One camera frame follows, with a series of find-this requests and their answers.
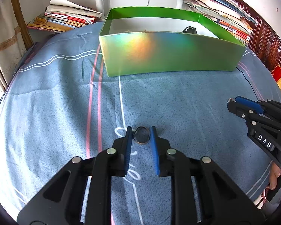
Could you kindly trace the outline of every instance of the stack of books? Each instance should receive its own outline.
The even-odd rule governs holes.
[[[186,10],[203,14],[245,45],[249,44],[253,36],[248,21],[258,24],[257,20],[229,0],[184,0],[184,4]]]
[[[27,28],[61,33],[91,25],[102,13],[68,0],[51,0],[45,12],[32,20]]]

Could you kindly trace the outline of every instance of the blue bedsheet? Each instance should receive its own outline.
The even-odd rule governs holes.
[[[244,121],[227,110],[227,100],[241,95],[281,102],[257,56],[247,49],[233,72],[109,78],[101,27],[54,36],[20,68],[2,98],[0,202],[9,214],[16,219],[73,156],[96,156],[127,126],[155,125],[187,156],[210,156],[254,200],[268,184],[270,159],[247,137]],[[133,143],[128,175],[112,179],[114,223],[170,224],[170,204],[170,179],[155,176],[149,145]]]

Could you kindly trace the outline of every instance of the beige curtain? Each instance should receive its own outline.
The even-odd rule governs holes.
[[[0,90],[7,88],[26,48],[11,0],[0,0]]]

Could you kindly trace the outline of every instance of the human hand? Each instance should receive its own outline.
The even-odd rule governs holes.
[[[274,190],[277,186],[277,178],[281,175],[281,169],[276,163],[272,163],[270,170],[270,190]]]

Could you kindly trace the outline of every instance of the box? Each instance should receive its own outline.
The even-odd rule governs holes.
[[[187,26],[197,34],[183,33]],[[232,71],[245,46],[205,16],[173,8],[110,10],[99,35],[109,77],[185,70]]]

